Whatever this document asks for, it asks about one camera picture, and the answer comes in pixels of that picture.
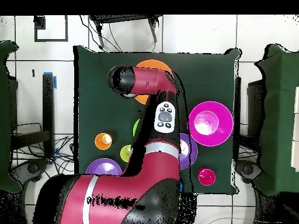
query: plastic cup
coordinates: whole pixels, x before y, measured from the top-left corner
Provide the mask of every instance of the plastic cup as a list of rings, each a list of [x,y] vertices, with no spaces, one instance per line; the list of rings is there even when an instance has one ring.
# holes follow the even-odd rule
[[[216,175],[215,173],[208,168],[202,167],[198,171],[198,178],[200,184],[203,186],[211,186],[215,183],[216,181]]]

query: silver stripe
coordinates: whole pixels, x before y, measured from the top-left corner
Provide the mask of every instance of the silver stripe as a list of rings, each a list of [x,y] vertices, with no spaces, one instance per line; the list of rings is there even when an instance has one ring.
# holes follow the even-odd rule
[[[82,219],[83,219],[83,224],[89,224],[89,209],[91,207],[91,204],[87,203],[88,197],[92,196],[93,189],[95,188],[96,182],[98,180],[98,176],[94,175],[91,179],[91,182],[89,182],[85,198],[84,198],[84,204],[83,204],[83,214],[82,214]]]
[[[152,152],[163,152],[173,155],[175,158],[179,158],[179,151],[172,145],[164,142],[153,142],[145,146],[146,152],[145,154],[152,153]]]

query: green cloth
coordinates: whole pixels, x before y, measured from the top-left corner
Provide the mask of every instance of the green cloth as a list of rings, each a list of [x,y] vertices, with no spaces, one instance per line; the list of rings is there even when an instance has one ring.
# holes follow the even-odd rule
[[[295,88],[299,86],[299,53],[285,52],[277,44],[269,46],[258,63],[266,83],[265,120],[260,133],[265,171],[256,179],[267,196],[279,192],[299,192],[299,173],[291,167]]]
[[[116,65],[136,66],[144,60],[160,60],[180,76],[186,91],[189,112],[201,102],[217,101],[232,112],[234,103],[235,61],[239,49],[224,54],[164,54],[164,53],[105,53],[91,52],[77,47],[79,55],[79,172],[99,158],[111,158],[122,169],[126,167],[120,157],[123,146],[131,144],[133,126],[143,115],[144,105],[135,99],[122,99],[108,85],[107,74]],[[182,88],[179,87],[180,131],[186,130],[186,111]],[[107,150],[95,146],[95,137],[101,132],[112,136]],[[197,145],[199,156],[191,167],[196,193],[234,194],[231,185],[232,137],[216,147]],[[197,171],[210,167],[216,173],[216,182],[209,187],[198,182]],[[180,176],[186,191],[190,191],[189,169]]]
[[[0,190],[16,193],[22,188],[8,173],[11,162],[11,96],[9,92],[8,70],[6,60],[8,55],[18,49],[11,41],[0,42]]]

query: white tile floor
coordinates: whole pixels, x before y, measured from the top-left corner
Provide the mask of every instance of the white tile floor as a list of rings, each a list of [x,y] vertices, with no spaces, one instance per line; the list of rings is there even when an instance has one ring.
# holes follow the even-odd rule
[[[299,25],[296,15],[165,15],[159,18],[156,34],[158,42],[154,52],[165,53],[224,53],[229,48],[242,50],[239,63],[239,76],[242,78],[241,122],[248,122],[248,100],[246,88],[249,82],[262,78],[253,64],[261,60],[265,47],[279,43],[290,51],[299,49]],[[46,16],[46,30],[38,31],[38,37],[61,39],[65,26],[63,16]],[[82,16],[83,24],[88,26],[87,16]],[[123,51],[152,51],[154,41],[147,20],[136,20],[110,25],[115,39]],[[103,25],[103,36],[115,45],[109,25]],[[72,136],[74,59],[72,46],[82,45],[100,51],[98,35],[91,33],[82,25],[79,16],[68,16],[68,42],[34,42],[33,16],[0,16],[0,40],[12,40],[19,46],[15,55],[11,54],[6,64],[9,73],[19,81],[18,122],[19,124],[39,122],[41,117],[41,77],[43,72],[52,72],[57,77],[55,98],[55,136],[56,139]],[[106,51],[116,49],[104,40]],[[22,127],[22,131],[38,130],[35,127]],[[246,125],[241,132],[247,132]],[[68,145],[61,151],[71,155]],[[72,173],[73,164],[67,164],[64,173]],[[47,173],[56,173],[53,165],[48,165]],[[48,179],[43,174],[41,181],[30,183],[26,194],[26,215],[31,223],[37,195]],[[252,224],[255,213],[255,197],[251,185],[244,184],[235,175],[237,195],[197,196],[197,216],[194,224]]]

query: magenta bowl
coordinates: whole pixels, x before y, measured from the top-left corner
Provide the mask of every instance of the magenta bowl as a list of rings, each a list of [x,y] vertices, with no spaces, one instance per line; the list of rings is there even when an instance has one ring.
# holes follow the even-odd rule
[[[217,146],[232,134],[234,120],[229,109],[216,101],[198,104],[189,115],[191,137],[201,145]]]

